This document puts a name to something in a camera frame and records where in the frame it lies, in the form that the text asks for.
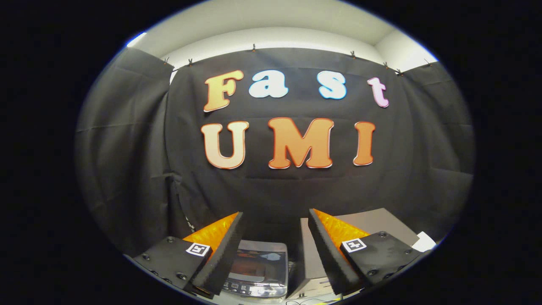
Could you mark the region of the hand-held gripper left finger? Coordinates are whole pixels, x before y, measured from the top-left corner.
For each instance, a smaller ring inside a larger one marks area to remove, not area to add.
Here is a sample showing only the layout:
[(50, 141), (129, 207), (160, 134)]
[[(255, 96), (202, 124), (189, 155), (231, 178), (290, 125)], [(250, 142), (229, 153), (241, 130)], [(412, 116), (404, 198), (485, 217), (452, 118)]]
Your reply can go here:
[(133, 264), (182, 293), (219, 295), (244, 229), (244, 214), (236, 212), (187, 237), (165, 237), (135, 256)]

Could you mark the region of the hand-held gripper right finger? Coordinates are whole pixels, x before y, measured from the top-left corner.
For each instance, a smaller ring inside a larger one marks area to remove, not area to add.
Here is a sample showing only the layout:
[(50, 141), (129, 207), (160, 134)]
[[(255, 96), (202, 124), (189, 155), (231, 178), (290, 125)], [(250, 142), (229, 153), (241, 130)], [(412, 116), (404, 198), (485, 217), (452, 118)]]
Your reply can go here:
[(308, 227), (335, 294), (382, 286), (422, 255), (385, 230), (367, 233), (314, 208)]

